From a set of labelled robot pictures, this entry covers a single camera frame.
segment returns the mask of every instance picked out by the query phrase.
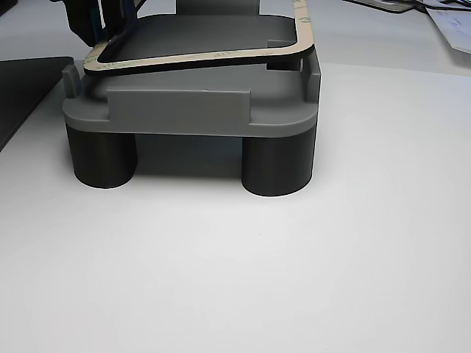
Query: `white paper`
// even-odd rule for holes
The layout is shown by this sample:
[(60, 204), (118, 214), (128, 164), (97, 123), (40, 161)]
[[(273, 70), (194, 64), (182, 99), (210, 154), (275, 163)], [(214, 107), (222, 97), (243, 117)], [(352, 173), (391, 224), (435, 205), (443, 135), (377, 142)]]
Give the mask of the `white paper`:
[(426, 5), (430, 6), (437, 6), (437, 7), (448, 7), (450, 9), (466, 9), (469, 7), (466, 7), (464, 5), (460, 5), (457, 3), (451, 3), (451, 4), (443, 4), (440, 2), (440, 0), (422, 0), (422, 2)]
[(428, 13), (453, 49), (471, 54), (471, 13), (437, 10)]

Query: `gray plastic stand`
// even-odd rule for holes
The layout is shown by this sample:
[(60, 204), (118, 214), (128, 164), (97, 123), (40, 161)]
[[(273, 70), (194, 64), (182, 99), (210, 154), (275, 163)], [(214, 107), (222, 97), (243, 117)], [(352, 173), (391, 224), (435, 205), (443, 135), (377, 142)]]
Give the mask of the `gray plastic stand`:
[[(293, 19), (258, 15), (258, 5), (258, 0), (177, 0), (176, 15), (140, 18), (130, 38), (113, 52), (110, 60), (288, 46), (296, 41)], [(305, 132), (314, 132), (308, 134), (312, 143), (304, 142), (302, 147), (296, 143), (287, 145), (295, 154), (296, 149), (312, 149), (307, 159), (299, 161), (304, 164), (301, 167), (304, 177), (295, 177), (297, 181), (290, 182), (284, 176), (281, 182), (284, 186), (275, 183), (267, 190), (264, 181), (260, 187), (249, 188), (253, 193), (276, 196), (302, 188), (311, 178), (320, 77), (315, 52), (298, 63), (200, 68), (104, 79), (85, 76), (82, 81), (77, 69), (69, 66), (64, 70), (68, 98), (63, 109), (69, 139), (76, 131), (100, 134), (100, 139), (106, 134), (239, 136), (247, 138), (244, 154), (249, 146), (269, 154), (270, 149), (275, 153), (279, 147), (263, 147), (259, 144), (262, 140), (254, 144), (249, 139), (268, 138), (268, 142), (281, 143), (283, 138), (293, 140), (292, 137)], [(75, 160), (89, 157), (74, 158), (74, 149), (71, 144), (76, 167)], [(293, 160), (293, 156), (284, 158)], [(137, 163), (137, 156), (132, 163)], [(283, 169), (283, 158), (277, 164), (277, 169)], [(288, 173), (296, 174), (292, 170), (295, 165), (289, 168)], [(128, 171), (122, 182), (113, 181), (109, 185), (106, 176), (96, 182), (89, 171), (86, 176), (80, 176), (77, 168), (75, 171), (85, 184), (98, 188), (115, 187), (129, 179)], [(258, 173), (266, 174), (264, 179), (270, 178), (269, 171)]]

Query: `white table surface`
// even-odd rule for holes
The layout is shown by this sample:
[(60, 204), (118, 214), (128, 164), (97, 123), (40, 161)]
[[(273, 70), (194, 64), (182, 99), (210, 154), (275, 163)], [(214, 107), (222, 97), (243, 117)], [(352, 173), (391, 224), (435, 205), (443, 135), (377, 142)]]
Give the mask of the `white table surface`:
[[(418, 15), (394, 18), (438, 45)], [(51, 92), (0, 153), (0, 352), (471, 352), (471, 80), (449, 74), (468, 68), (414, 70), (412, 46), (345, 65), (317, 23), (314, 177), (294, 195), (246, 192), (240, 141), (219, 138), (139, 137), (131, 182), (88, 188)]]

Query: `cylinder leg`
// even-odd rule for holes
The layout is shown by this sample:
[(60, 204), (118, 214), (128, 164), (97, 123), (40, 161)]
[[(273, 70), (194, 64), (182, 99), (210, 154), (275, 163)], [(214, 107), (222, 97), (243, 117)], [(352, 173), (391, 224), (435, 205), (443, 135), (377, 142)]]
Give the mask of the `cylinder leg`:
[(282, 196), (304, 188), (312, 177), (316, 128), (287, 138), (245, 138), (244, 187), (261, 196)]
[(92, 188), (117, 188), (129, 182), (138, 164), (134, 134), (83, 132), (67, 126), (74, 172)]

